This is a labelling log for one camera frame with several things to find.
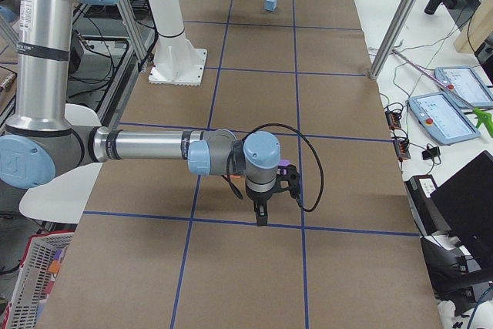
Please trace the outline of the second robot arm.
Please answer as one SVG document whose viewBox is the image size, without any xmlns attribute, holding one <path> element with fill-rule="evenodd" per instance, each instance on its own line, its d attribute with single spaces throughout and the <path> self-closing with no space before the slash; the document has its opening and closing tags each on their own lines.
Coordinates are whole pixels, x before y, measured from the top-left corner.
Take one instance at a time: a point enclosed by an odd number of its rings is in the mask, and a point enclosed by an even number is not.
<svg viewBox="0 0 493 329">
<path fill-rule="evenodd" d="M 16 21 L 20 14 L 20 0 L 1 0 L 1 17 L 8 22 Z"/>
</svg>

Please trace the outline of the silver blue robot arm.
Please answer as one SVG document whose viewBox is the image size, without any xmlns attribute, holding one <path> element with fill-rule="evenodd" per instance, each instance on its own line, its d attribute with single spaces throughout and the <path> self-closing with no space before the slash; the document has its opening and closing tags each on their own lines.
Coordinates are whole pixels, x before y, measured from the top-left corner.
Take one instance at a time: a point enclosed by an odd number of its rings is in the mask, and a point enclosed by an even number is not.
<svg viewBox="0 0 493 329">
<path fill-rule="evenodd" d="M 279 190 L 280 143 L 264 129 L 237 139 L 225 129 L 126 132 L 66 119 L 73 5 L 117 1 L 20 0 L 15 113 L 1 137 L 2 184 L 27 190 L 108 160 L 184 159 L 197 175 L 244 176 L 256 222 L 266 225 L 268 199 Z"/>
</svg>

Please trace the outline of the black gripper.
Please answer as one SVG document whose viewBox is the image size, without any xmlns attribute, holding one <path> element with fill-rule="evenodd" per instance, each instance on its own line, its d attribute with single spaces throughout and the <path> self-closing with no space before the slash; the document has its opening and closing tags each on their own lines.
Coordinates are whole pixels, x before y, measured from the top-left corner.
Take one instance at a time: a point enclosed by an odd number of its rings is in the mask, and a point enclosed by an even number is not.
<svg viewBox="0 0 493 329">
<path fill-rule="evenodd" d="M 268 224 L 267 202 L 274 194 L 275 192 L 273 190 L 266 192 L 250 191 L 250 199 L 253 201 L 258 227 L 266 226 Z"/>
</svg>

